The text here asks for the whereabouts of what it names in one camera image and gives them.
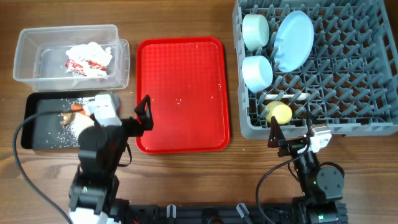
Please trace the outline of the white plastic spoon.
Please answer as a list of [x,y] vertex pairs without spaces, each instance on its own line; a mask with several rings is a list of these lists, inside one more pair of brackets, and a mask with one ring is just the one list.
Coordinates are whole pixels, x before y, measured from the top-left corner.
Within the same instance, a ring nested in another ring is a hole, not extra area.
[[280,100],[283,98],[293,98],[295,100],[303,101],[303,100],[306,100],[309,96],[310,96],[309,93],[296,93],[293,95],[280,93],[278,95],[268,94],[268,95],[266,95],[265,99],[266,100]]

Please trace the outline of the light blue bowl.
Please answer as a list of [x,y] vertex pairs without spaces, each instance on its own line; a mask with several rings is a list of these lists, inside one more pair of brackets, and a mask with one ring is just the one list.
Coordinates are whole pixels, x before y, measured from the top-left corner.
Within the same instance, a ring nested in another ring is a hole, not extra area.
[[242,74],[246,86],[253,93],[272,85],[272,67],[268,59],[262,55],[246,57],[242,64]]

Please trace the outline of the green bowl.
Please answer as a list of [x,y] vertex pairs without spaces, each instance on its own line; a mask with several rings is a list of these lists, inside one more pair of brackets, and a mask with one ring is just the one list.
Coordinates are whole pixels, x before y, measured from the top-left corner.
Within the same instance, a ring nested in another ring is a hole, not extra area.
[[242,35],[245,46],[250,51],[268,44],[270,30],[267,19],[261,14],[248,14],[243,19]]

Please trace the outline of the white tissue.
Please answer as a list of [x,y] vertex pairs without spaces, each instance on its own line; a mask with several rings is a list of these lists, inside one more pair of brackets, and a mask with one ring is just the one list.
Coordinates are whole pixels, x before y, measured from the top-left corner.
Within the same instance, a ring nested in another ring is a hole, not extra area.
[[74,61],[91,60],[107,67],[113,56],[111,55],[111,47],[103,49],[96,42],[90,42],[89,44],[81,44],[72,47],[66,51],[68,59]]

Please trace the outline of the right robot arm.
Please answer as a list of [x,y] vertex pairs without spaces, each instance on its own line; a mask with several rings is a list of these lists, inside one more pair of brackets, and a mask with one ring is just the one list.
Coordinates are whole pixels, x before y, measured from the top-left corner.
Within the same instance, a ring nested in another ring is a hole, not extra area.
[[303,195],[292,200],[295,223],[348,223],[343,198],[345,172],[334,162],[319,162],[317,153],[331,140],[331,129],[307,115],[308,131],[301,138],[286,139],[276,117],[271,118],[269,147],[279,149],[278,156],[290,156]]

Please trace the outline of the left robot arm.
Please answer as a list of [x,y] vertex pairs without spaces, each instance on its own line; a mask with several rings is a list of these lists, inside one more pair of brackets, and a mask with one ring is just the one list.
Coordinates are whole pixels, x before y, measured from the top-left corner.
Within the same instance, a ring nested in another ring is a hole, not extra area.
[[100,94],[83,107],[94,125],[78,137],[80,165],[69,191],[70,223],[131,222],[129,201],[116,198],[116,169],[122,165],[122,154],[131,150],[127,140],[143,136],[154,122],[150,96],[136,106],[135,118],[119,118],[118,101],[113,94]]

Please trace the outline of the red snack wrapper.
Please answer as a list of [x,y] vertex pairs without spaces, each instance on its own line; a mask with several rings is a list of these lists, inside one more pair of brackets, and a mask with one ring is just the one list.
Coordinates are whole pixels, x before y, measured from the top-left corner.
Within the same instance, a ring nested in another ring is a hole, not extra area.
[[106,67],[104,65],[93,62],[91,60],[83,60],[76,62],[72,59],[68,59],[65,66],[68,70],[77,72],[86,77],[97,77],[97,76],[107,75]]

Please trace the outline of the white rice pile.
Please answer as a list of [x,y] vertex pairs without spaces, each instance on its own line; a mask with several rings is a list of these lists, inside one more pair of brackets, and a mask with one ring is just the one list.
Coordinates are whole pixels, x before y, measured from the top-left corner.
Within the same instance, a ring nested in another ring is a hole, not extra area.
[[[72,110],[71,105],[77,104],[84,106],[85,104],[93,101],[94,97],[81,97],[81,98],[65,98],[57,99],[55,102],[60,103],[60,109],[62,111]],[[78,147],[78,137],[80,133],[94,125],[94,121],[89,117],[82,114],[82,112],[76,112],[74,120],[68,125],[63,126],[60,122],[63,120],[62,115],[53,114],[55,121],[50,126],[48,131],[48,139],[46,143],[50,144],[51,148],[55,147]]]

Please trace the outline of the brown mushroom piece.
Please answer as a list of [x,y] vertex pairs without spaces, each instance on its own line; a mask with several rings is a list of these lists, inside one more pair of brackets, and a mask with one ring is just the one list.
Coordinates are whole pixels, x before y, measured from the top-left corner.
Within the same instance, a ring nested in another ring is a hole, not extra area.
[[69,113],[69,112],[62,112],[60,113],[63,117],[63,120],[60,122],[61,125],[63,126],[68,126],[75,118],[74,113]]

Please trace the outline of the orange carrot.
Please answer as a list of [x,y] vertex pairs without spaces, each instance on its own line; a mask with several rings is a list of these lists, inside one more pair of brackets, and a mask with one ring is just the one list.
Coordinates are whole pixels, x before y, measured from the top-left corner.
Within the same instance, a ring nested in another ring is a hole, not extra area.
[[77,105],[77,104],[72,104],[71,109],[73,111],[83,111],[84,110],[82,105]]

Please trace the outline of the yellow plastic cup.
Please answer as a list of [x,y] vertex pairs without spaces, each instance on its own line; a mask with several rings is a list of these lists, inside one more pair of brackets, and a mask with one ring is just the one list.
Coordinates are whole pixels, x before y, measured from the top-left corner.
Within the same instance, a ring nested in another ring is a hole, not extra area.
[[279,124],[288,123],[293,116],[293,112],[288,105],[281,101],[272,101],[266,106],[267,114],[265,119],[271,123],[271,118],[274,116]]

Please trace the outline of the light blue plate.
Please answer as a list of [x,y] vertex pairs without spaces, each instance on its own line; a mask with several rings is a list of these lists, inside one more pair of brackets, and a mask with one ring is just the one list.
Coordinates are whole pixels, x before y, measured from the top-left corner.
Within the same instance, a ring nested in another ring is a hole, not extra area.
[[308,59],[314,42],[312,20],[302,11],[294,11],[282,21],[274,42],[275,63],[281,72],[292,72]]

